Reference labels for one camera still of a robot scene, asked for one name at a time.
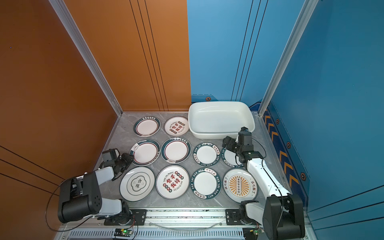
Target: plate with red text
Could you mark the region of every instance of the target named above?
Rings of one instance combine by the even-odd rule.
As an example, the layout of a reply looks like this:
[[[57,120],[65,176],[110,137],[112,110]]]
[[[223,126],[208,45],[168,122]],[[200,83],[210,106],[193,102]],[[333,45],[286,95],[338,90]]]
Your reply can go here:
[[[163,198],[178,198],[187,191],[188,186],[189,175],[181,166],[168,166],[157,175],[156,189]]]
[[[174,137],[179,137],[188,132],[188,119],[184,117],[173,117],[164,124],[164,131]]]

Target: blue wall panel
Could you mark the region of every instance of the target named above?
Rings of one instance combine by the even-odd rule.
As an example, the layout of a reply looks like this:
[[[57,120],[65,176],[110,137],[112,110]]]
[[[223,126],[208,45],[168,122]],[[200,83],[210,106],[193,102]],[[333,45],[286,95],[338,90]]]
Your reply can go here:
[[[383,12],[378,0],[319,1],[272,98],[311,179],[311,220],[311,210],[383,184],[384,127],[377,122],[384,117]],[[374,191],[370,198],[380,202],[382,194]],[[351,210],[369,202],[363,196],[356,204],[341,203]],[[339,215],[343,220],[332,224],[382,213],[380,206],[369,208]],[[329,216],[340,209],[318,211]],[[353,225],[316,233],[319,239],[336,239],[335,232],[360,223]]]
[[[192,99],[263,98],[303,2],[188,0]]]

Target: wire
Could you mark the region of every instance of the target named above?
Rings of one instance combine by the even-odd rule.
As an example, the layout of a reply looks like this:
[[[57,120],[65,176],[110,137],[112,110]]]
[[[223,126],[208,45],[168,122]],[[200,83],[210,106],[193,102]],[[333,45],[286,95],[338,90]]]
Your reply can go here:
[[[260,144],[260,146],[263,148],[264,152],[265,152],[265,156],[263,158],[266,158],[266,150],[265,148],[263,147],[263,145],[261,143],[259,143],[259,141],[257,141],[256,139],[252,138],[252,140],[255,140],[258,144]]]
[[[68,231],[71,231],[71,230],[73,230],[73,229],[79,227],[81,224],[85,223],[85,222],[86,222],[88,219],[90,219],[91,217],[93,217],[93,216],[90,216],[89,218],[87,218],[86,220],[84,220],[82,223],[80,223],[80,224],[77,225],[76,227],[71,228],[71,229],[68,229],[68,230],[55,230],[55,229],[51,228],[51,227],[48,225],[48,221],[47,221],[47,210],[48,210],[48,205],[49,205],[49,203],[51,202],[51,198],[52,198],[53,194],[55,193],[55,191],[57,191],[57,189],[59,189],[59,187],[63,184],[63,182],[65,182],[65,181],[62,181],[62,182],[57,186],[57,188],[52,192],[51,196],[49,197],[49,200],[48,200],[48,203],[47,203],[47,207],[45,208],[45,224],[47,225],[47,227],[49,228],[49,230],[54,231],[54,232],[68,232]]]
[[[283,201],[282,205],[281,205],[281,214],[280,214],[280,218],[279,218],[279,221],[277,222],[277,226],[279,225],[280,223],[280,220],[281,220],[281,217],[283,216],[283,205],[284,205],[284,200],[283,200],[283,194],[281,193],[279,187],[276,185],[276,183],[273,181],[273,179],[271,178],[271,176],[269,176],[268,172],[265,170],[264,166],[263,166],[263,161],[264,159],[262,159],[262,168],[264,169],[265,173],[268,175],[268,177],[271,179],[271,181],[273,182],[273,184],[276,186],[277,190],[279,191],[280,193],[280,197],[281,197],[281,200]]]
[[[164,227],[164,226],[160,226],[158,224],[155,224],[153,222],[149,222],[150,224],[152,225],[155,225],[157,227],[160,227],[160,228],[165,228],[165,229],[169,229],[169,230],[174,230],[174,231],[191,231],[191,230],[194,230],[194,231],[205,231],[205,230],[208,230],[210,228],[213,228],[214,226],[222,223],[223,221],[221,222],[218,222],[218,223],[215,223],[213,224],[212,226],[209,226],[209,227],[206,227],[206,228],[188,228],[188,229],[184,229],[184,228],[172,228],[172,227]]]
[[[264,152],[265,152],[265,156],[264,156],[263,158],[266,158],[266,150],[265,150],[265,148],[263,147],[263,145],[262,145],[261,143],[259,143],[259,141],[257,141],[257,140],[254,139],[254,138],[252,138],[252,140],[255,140],[258,144],[260,144],[260,146],[263,148],[263,150],[264,150]],[[235,155],[235,162],[236,162],[237,165],[240,166],[240,164],[237,162],[237,157],[236,157],[236,155]]]
[[[135,224],[135,221],[136,221],[136,219],[135,219],[135,216],[133,215],[133,224]],[[137,221],[136,221],[136,223],[137,223],[137,225],[136,225],[137,226],[137,230],[136,230],[135,236],[132,238],[132,240],[135,239],[137,233],[139,232],[139,223]]]

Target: plate with chinese characters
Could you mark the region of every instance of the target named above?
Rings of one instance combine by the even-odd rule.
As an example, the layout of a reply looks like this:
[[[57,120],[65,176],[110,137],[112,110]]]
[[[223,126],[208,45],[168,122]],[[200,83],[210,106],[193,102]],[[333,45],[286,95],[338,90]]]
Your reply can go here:
[[[164,131],[174,137],[179,137],[188,132],[188,119],[184,117],[173,117],[164,124]]]
[[[175,199],[183,195],[189,185],[187,171],[178,165],[164,168],[157,176],[156,189],[166,199]]]
[[[257,195],[257,183],[252,175],[243,169],[229,170],[223,178],[225,193],[233,201],[253,200]]]
[[[131,169],[121,180],[120,194],[128,201],[139,201],[152,191],[155,175],[147,167]]]
[[[155,117],[144,117],[139,119],[133,126],[133,131],[140,137],[149,137],[160,129],[160,120]]]
[[[219,161],[220,150],[216,145],[210,142],[203,142],[195,147],[193,158],[199,165],[210,167]]]
[[[237,157],[234,152],[231,152],[231,151],[227,150],[226,148],[223,148],[221,150],[221,158],[223,159],[225,164],[227,164],[230,167],[234,167],[234,168],[244,167],[244,165],[239,162],[239,157]]]
[[[160,155],[160,145],[152,139],[143,140],[133,145],[129,154],[134,156],[133,164],[147,166]]]
[[[172,137],[161,147],[161,156],[170,163],[180,163],[188,158],[191,145],[182,137]]]
[[[200,168],[192,175],[190,185],[193,193],[201,199],[212,199],[221,190],[219,175],[207,167]]]

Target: aluminum frame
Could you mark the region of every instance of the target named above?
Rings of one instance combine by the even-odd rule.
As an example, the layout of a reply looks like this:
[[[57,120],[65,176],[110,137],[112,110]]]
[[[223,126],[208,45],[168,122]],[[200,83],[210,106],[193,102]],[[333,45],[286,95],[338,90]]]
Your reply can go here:
[[[101,71],[96,59],[94,58],[91,50],[89,49],[83,35],[81,34],[79,28],[77,27],[74,19],[72,18],[71,13],[69,12],[67,6],[64,3],[64,0],[49,0],[53,9],[55,10],[57,16],[59,17],[61,23],[64,25],[69,36],[71,37],[73,43],[76,45],[81,56],[83,57],[88,68],[91,70],[94,78],[102,89],[103,93],[107,97],[109,103],[111,104],[113,110],[116,112],[117,116],[122,115],[122,108],[119,102],[116,99],[116,96],[112,92],[111,87],[109,86],[103,72]]]
[[[295,51],[296,46],[299,43],[301,36],[303,35],[303,32],[312,16],[318,1],[319,0],[305,0],[299,16],[297,17],[296,23],[293,26],[291,35],[289,36],[287,44],[285,45],[283,54],[281,55],[279,63],[277,64],[275,72],[273,73],[272,79],[260,104],[258,110],[259,116],[264,115],[264,112],[269,102],[271,101],[273,94],[275,93],[277,85],[279,84],[288,63],[291,60],[293,52]]]

